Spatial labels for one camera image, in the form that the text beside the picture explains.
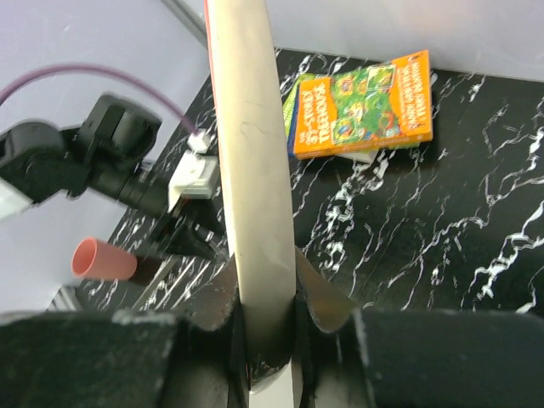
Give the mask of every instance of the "black marble table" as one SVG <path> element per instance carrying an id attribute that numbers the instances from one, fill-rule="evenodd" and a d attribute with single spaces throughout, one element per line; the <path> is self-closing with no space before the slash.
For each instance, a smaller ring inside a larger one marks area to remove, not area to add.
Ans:
<path id="1" fill-rule="evenodd" d="M 304 72 L 370 63 L 277 50 L 281 94 Z M 544 316 L 544 83 L 442 70 L 432 79 L 432 143 L 384 150 L 370 166 L 338 157 L 291 162 L 296 243 L 368 308 Z M 188 115 L 216 130 L 209 80 Z M 165 177 L 186 138 L 177 131 L 158 159 Z M 215 200 L 222 218 L 220 191 Z M 134 250 L 152 223 L 129 210 L 111 242 Z M 145 307 L 175 308 L 221 266 L 184 258 Z M 85 308 L 107 310 L 130 308 L 142 291 L 132 282 L 85 281 L 77 294 Z"/>

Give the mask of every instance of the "orange book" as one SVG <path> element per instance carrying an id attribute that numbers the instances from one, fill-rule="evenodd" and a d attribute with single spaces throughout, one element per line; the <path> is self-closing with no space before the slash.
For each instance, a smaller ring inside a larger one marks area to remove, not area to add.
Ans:
<path id="1" fill-rule="evenodd" d="M 433 139 L 428 51 L 302 81 L 292 154 L 299 159 Z"/>

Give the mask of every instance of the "cable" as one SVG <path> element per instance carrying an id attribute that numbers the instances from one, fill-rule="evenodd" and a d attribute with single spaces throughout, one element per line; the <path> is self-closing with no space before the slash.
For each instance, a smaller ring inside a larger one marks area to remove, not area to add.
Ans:
<path id="1" fill-rule="evenodd" d="M 174 104 L 169 98 L 164 96 L 162 93 L 158 92 L 150 85 L 146 84 L 143 81 L 140 81 L 135 76 L 131 76 L 125 72 L 118 71 L 114 68 L 110 68 L 102 65 L 94 64 L 85 64 L 85 63 L 66 63 L 66 64 L 56 64 L 49 65 L 39 68 L 34 71 L 27 72 L 25 75 L 20 76 L 11 82 L 6 88 L 0 91 L 0 106 L 8 99 L 12 94 L 17 92 L 19 89 L 28 85 L 31 82 L 43 79 L 45 77 L 51 77 L 55 74 L 60 73 L 76 73 L 76 72 L 86 72 L 97 75 L 104 75 L 106 77 L 112 77 L 120 81 L 128 82 L 136 88 L 146 92 L 150 96 L 154 97 L 158 101 L 162 102 L 181 122 L 184 128 L 189 133 L 194 133 L 196 131 L 195 125 L 193 122 L 180 110 L 176 104 Z"/>

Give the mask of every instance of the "orange cup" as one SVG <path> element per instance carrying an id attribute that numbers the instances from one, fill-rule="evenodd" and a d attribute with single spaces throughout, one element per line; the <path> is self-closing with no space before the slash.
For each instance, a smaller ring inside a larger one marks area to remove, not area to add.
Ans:
<path id="1" fill-rule="evenodd" d="M 117 246 L 88 237 L 80 242 L 71 260 L 78 278 L 127 281 L 136 272 L 138 259 Z"/>

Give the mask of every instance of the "beige elongated object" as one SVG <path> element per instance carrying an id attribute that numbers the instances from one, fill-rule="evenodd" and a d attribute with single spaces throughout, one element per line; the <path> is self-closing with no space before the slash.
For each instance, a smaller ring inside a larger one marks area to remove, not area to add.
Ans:
<path id="1" fill-rule="evenodd" d="M 205 1 L 225 221 L 254 391 L 289 360 L 292 346 L 295 244 L 285 124 L 265 1 Z"/>

